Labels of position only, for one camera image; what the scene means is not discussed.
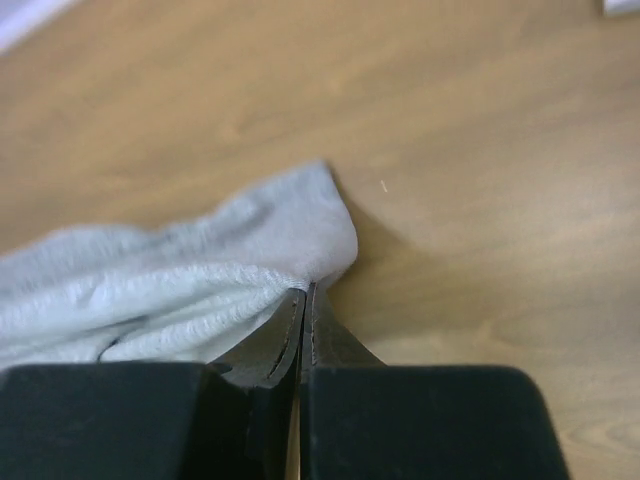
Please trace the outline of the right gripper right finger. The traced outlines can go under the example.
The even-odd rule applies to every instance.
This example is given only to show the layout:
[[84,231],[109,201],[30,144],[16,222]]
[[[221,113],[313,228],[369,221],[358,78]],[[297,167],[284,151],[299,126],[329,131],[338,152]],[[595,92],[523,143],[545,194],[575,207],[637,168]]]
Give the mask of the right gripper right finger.
[[302,331],[302,369],[314,367],[383,367],[335,315],[323,285],[313,283],[306,294]]

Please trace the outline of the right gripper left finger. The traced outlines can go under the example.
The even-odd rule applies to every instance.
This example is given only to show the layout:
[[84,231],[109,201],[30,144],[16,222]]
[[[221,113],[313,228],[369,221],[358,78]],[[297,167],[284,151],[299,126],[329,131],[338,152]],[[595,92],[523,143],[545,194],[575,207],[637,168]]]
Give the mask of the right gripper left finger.
[[244,389],[279,383],[296,361],[305,301],[304,291],[289,289],[262,326],[209,367]]

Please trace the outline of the grey tank top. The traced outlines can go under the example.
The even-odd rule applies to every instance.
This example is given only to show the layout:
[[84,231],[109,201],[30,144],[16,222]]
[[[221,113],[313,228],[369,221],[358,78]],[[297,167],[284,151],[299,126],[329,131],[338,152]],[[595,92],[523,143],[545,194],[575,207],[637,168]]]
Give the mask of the grey tank top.
[[212,361],[357,253],[322,161],[156,230],[59,230],[1,259],[1,364]]

